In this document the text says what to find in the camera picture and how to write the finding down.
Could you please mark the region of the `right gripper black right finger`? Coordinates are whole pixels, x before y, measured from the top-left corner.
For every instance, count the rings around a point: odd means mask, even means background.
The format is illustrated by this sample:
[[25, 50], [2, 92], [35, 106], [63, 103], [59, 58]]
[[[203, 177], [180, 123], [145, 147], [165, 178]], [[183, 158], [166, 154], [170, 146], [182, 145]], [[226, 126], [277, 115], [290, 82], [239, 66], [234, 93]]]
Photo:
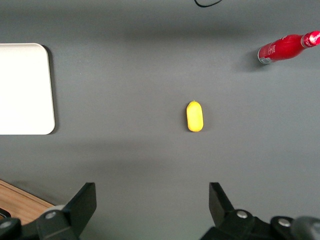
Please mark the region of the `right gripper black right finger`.
[[202, 240], [273, 240], [271, 227], [244, 209], [235, 209], [218, 182], [209, 184], [209, 211], [214, 226]]

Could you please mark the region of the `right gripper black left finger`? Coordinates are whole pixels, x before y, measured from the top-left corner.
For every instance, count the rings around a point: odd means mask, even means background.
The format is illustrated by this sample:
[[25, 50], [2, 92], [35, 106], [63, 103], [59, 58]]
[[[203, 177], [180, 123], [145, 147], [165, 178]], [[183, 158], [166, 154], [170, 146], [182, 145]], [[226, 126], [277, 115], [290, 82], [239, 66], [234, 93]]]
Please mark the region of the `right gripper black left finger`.
[[96, 185], [87, 182], [62, 208], [52, 208], [36, 220], [41, 240], [78, 240], [97, 208]]

